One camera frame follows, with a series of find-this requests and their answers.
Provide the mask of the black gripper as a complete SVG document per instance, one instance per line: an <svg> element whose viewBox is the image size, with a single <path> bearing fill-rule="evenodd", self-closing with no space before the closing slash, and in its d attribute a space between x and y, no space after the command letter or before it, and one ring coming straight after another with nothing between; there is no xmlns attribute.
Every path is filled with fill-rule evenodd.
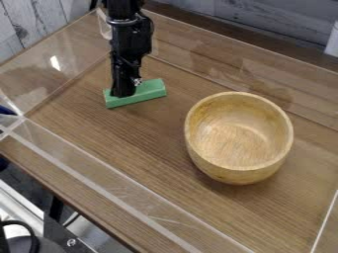
<svg viewBox="0 0 338 253"><path fill-rule="evenodd" d="M130 97L142 84L142 59L153 52L154 22L149 17L108 18L111 26L111 96Z"/></svg>

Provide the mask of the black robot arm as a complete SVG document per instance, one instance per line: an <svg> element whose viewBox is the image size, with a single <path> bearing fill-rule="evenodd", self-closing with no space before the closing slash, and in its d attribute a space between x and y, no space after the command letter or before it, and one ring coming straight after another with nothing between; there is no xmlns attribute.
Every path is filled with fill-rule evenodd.
<svg viewBox="0 0 338 253"><path fill-rule="evenodd" d="M107 24L111 27L111 95L130 97L143 83L143 57L153 52L154 22L143 13L145 0L107 0Z"/></svg>

